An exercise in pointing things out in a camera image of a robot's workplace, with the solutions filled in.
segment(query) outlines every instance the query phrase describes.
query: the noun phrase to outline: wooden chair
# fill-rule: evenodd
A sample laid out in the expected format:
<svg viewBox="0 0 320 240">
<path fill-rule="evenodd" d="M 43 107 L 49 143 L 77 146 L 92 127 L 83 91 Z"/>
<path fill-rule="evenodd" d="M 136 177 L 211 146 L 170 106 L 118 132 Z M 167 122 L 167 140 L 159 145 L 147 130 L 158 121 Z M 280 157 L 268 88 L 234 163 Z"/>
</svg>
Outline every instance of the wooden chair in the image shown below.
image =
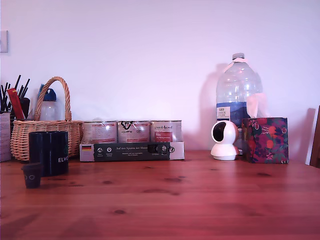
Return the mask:
<svg viewBox="0 0 320 240">
<path fill-rule="evenodd" d="M 320 106 L 316 120 L 310 166 L 320 168 Z"/>
</svg>

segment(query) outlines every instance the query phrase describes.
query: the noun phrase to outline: floral gift bag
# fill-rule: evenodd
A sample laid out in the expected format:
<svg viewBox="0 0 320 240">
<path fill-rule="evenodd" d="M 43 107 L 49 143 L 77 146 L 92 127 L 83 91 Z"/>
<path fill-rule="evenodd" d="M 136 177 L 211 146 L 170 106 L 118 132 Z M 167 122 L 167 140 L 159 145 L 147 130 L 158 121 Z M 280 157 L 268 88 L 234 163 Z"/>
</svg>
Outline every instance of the floral gift bag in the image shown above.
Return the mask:
<svg viewBox="0 0 320 240">
<path fill-rule="evenodd" d="M 289 162 L 288 120 L 284 117 L 245 118 L 242 150 L 250 163 Z"/>
</svg>

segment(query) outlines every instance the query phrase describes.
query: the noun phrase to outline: german flag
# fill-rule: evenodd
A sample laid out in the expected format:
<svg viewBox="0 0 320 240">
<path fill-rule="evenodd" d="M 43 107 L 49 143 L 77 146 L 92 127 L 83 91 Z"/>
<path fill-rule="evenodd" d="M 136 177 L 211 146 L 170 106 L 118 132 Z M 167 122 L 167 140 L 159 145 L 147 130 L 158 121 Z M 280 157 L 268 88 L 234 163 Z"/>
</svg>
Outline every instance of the german flag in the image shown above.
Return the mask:
<svg viewBox="0 0 320 240">
<path fill-rule="evenodd" d="M 91 146 L 82 146 L 82 151 L 91 151 Z"/>
</svg>

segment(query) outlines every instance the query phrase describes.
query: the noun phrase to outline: pet food can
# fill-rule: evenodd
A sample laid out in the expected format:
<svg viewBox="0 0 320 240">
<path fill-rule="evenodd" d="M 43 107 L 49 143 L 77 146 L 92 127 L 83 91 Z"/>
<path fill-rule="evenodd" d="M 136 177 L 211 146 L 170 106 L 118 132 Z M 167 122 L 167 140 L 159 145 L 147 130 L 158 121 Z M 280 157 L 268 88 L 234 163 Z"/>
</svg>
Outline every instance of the pet food can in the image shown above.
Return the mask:
<svg viewBox="0 0 320 240">
<path fill-rule="evenodd" d="M 98 143 L 117 143 L 117 121 L 85 121 L 83 122 L 82 142 Z"/>
<path fill-rule="evenodd" d="M 150 142 L 149 121 L 119 121 L 119 143 L 148 143 Z"/>
<path fill-rule="evenodd" d="M 151 142 L 183 142 L 180 120 L 151 121 Z"/>
</svg>

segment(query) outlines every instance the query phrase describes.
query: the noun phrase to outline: bottle cap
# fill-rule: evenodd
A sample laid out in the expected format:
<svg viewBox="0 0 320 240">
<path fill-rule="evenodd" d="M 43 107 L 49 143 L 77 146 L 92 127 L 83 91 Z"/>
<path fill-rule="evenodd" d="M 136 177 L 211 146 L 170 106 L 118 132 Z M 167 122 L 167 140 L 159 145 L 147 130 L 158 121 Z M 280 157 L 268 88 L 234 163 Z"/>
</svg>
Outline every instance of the bottle cap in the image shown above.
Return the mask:
<svg viewBox="0 0 320 240">
<path fill-rule="evenodd" d="M 46 91 L 43 101 L 49 101 L 49 102 L 57 101 L 57 95 L 52 88 L 49 88 L 48 91 Z"/>
<path fill-rule="evenodd" d="M 235 60 L 237 58 L 244 59 L 245 58 L 245 54 L 242 53 L 242 52 L 238 52 L 238 53 L 235 53 L 235 54 L 232 55 L 232 60 Z"/>
</svg>

